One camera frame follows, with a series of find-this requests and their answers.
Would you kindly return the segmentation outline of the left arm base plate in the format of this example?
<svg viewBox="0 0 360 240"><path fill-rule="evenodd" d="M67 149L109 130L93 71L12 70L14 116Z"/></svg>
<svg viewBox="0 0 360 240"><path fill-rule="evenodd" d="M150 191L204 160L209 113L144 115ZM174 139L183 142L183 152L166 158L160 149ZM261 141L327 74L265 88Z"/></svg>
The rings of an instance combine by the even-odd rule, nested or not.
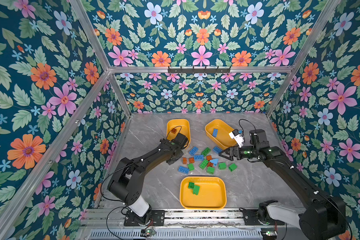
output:
<svg viewBox="0 0 360 240"><path fill-rule="evenodd" d="M148 227L163 226L166 212L164 210L148 210L143 217L139 217L133 211L128 211L124 227Z"/></svg>

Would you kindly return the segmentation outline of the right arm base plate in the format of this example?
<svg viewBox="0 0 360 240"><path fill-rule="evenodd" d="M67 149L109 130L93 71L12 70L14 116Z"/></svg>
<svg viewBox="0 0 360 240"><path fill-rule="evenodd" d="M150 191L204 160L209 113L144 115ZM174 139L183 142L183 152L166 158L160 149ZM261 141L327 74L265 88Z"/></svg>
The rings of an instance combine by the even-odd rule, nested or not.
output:
<svg viewBox="0 0 360 240"><path fill-rule="evenodd" d="M243 219L246 226L285 226L286 224L282 221L277 221L273 219L264 219L260 220L258 209L244 209L239 208L239 211L243 214Z"/></svg>

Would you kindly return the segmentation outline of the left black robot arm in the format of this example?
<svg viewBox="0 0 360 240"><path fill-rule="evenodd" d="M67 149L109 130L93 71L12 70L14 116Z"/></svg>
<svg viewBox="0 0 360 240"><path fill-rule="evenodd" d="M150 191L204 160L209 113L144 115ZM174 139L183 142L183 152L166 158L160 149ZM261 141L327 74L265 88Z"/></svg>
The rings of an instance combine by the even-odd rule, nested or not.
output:
<svg viewBox="0 0 360 240"><path fill-rule="evenodd" d="M161 139L150 152L134 158L123 158L111 175L107 190L126 204L139 218L146 217L151 206L141 196L146 174L162 162L175 163L183 156L189 139L178 133L174 139Z"/></svg>

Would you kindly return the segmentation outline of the blue long brick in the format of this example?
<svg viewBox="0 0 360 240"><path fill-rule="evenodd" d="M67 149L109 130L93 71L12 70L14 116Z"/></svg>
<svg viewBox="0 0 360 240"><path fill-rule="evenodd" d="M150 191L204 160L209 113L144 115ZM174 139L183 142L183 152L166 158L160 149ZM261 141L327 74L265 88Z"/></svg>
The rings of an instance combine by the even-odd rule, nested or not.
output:
<svg viewBox="0 0 360 240"><path fill-rule="evenodd" d="M203 161L205 159L204 155L194 155L194 160L197 161Z"/></svg>
<svg viewBox="0 0 360 240"><path fill-rule="evenodd" d="M198 152L198 150L199 150L198 147L193 147L192 149L189 150L189 154L191 156L194 156Z"/></svg>
<svg viewBox="0 0 360 240"><path fill-rule="evenodd" d="M190 170L189 170L188 168L183 167L183 166L179 166L178 171L179 171L180 173L183 173L183 174L186 174L186 175L188 175L189 172L190 172Z"/></svg>

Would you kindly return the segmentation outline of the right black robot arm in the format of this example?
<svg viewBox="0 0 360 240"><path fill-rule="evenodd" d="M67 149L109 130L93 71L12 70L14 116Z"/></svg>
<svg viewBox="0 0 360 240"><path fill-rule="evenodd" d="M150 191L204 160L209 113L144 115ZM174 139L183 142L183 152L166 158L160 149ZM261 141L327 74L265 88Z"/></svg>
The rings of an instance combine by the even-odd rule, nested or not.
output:
<svg viewBox="0 0 360 240"><path fill-rule="evenodd" d="M302 202L299 209L283 205L276 200L259 204L257 218L261 224L284 222L299 228L309 240L327 240L349 229L346 204L339 197L331 197L291 164L287 154L279 147L271 147L266 132L250 131L250 144L237 129L229 133L236 145L219 153L220 157L233 160L247 159L250 163L263 163L275 172Z"/></svg>

